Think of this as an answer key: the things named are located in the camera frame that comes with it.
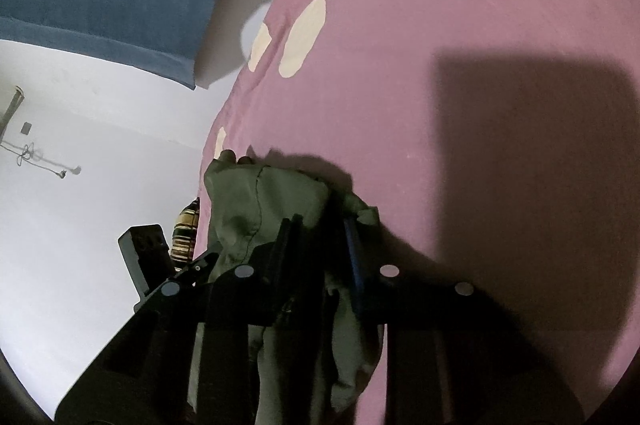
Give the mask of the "left hand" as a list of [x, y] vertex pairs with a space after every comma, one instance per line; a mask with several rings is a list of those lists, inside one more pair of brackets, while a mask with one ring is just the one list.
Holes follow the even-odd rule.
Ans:
[[231, 149], [224, 149], [218, 156], [218, 161], [230, 165], [254, 165], [255, 161], [250, 156], [237, 156]]

